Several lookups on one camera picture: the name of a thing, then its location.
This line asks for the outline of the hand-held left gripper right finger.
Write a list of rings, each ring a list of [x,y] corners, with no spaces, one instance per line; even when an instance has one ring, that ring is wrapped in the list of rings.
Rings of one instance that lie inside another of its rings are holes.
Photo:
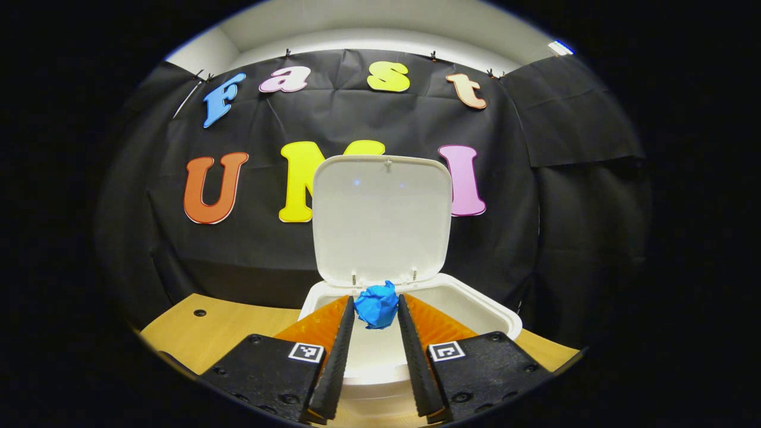
[[[418,415],[450,423],[510,404],[554,376],[502,331],[476,334],[410,294],[397,319]]]

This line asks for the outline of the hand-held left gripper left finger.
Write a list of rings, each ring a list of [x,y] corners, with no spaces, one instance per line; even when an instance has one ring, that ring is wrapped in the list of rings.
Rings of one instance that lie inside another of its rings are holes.
[[[248,334],[200,379],[259,411],[324,424],[337,412],[354,315],[354,299],[345,295],[274,338]]]

